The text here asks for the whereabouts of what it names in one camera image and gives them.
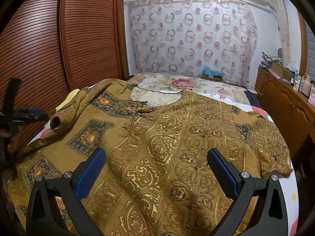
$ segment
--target patterned curtain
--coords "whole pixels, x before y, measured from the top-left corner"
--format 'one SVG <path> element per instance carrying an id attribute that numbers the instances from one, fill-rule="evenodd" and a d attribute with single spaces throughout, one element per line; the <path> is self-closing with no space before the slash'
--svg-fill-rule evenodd
<path id="1" fill-rule="evenodd" d="M 138 72 L 200 78 L 204 66 L 248 86 L 258 33 L 238 0 L 141 0 L 128 3 Z"/>

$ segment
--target metal screw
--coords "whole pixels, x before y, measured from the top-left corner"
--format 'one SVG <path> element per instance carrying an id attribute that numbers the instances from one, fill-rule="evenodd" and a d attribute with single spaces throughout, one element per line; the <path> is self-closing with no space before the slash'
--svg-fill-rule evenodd
<path id="1" fill-rule="evenodd" d="M 72 172 L 71 171 L 68 171 L 66 173 L 64 173 L 63 175 L 65 178 L 69 178 L 70 176 L 72 176 Z"/>
<path id="2" fill-rule="evenodd" d="M 241 173 L 241 175 L 242 175 L 242 177 L 244 177 L 244 178 L 248 178 L 248 177 L 249 177 L 249 173 L 246 172 L 246 171 L 243 171 L 243 172 Z"/>
<path id="3" fill-rule="evenodd" d="M 37 176 L 37 177 L 35 178 L 35 180 L 36 180 L 37 182 L 41 181 L 42 179 L 43 179 L 43 176 Z"/>
<path id="4" fill-rule="evenodd" d="M 271 179 L 272 179 L 273 181 L 277 181 L 277 180 L 278 180 L 278 177 L 277 177 L 276 175 L 272 175 L 272 176 L 271 176 Z"/>

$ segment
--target folded clothes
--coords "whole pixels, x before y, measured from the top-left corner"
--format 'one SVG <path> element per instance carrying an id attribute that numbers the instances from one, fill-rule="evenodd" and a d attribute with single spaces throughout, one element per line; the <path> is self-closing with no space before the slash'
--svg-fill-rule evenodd
<path id="1" fill-rule="evenodd" d="M 264 59 L 266 59 L 269 63 L 276 63 L 279 65 L 283 65 L 283 59 L 280 57 L 276 57 L 276 56 L 270 56 L 267 55 L 266 53 L 262 52 L 261 55 Z"/>
<path id="2" fill-rule="evenodd" d="M 204 69 L 202 70 L 202 73 L 204 75 L 214 75 L 214 76 L 222 76 L 221 72 L 219 71 L 214 71 L 210 67 L 205 66 Z"/>

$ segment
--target wooden cabinet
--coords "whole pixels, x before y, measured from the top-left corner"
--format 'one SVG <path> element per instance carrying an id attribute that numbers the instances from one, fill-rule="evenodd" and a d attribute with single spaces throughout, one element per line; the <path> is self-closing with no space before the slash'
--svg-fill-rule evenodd
<path id="1" fill-rule="evenodd" d="M 288 136 L 286 143 L 290 149 L 290 156 L 293 156 L 309 134 L 314 124 L 314 116 L 303 103 L 298 100 L 292 105 L 290 114 L 290 128 L 287 130 Z"/>
<path id="2" fill-rule="evenodd" d="M 310 131 L 314 131 L 315 109 L 302 93 L 262 69 L 258 70 L 256 90 L 262 109 L 272 117 L 293 157 Z"/>
<path id="3" fill-rule="evenodd" d="M 276 104 L 279 104 L 279 106 L 274 106 L 276 110 L 273 117 L 274 122 L 286 142 L 288 140 L 287 129 L 290 127 L 291 109 L 293 108 L 294 101 L 294 97 L 289 91 L 280 89 L 278 100 L 276 100 Z"/>

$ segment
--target wooden door frame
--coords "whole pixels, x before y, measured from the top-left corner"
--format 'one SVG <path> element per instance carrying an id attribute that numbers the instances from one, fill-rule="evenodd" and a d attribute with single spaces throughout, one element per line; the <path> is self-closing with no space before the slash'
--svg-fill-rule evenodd
<path id="1" fill-rule="evenodd" d="M 129 76 L 127 48 L 126 48 L 126 34 L 125 34 L 125 20 L 124 20 L 124 6 L 123 0 L 117 0 L 117 29 L 118 29 L 118 43 L 119 43 L 119 57 L 122 71 L 122 79 Z"/>
<path id="2" fill-rule="evenodd" d="M 118 25 L 118 17 L 115 15 L 118 14 L 118 0 L 114 0 L 114 25 Z M 122 64 L 120 63 L 121 58 L 120 58 L 120 52 L 119 52 L 119 30 L 118 28 L 115 28 L 115 46 L 116 46 L 116 51 L 117 51 L 117 62 L 118 62 L 118 70 L 119 70 L 119 78 L 123 79 L 123 73 L 122 73 Z"/>
<path id="3" fill-rule="evenodd" d="M 299 75 L 303 76 L 306 71 L 306 63 L 308 60 L 308 36 L 306 33 L 305 19 L 299 13 L 299 11 L 297 11 L 297 14 L 299 15 L 300 31 L 301 31 L 301 62 L 300 62 Z"/>

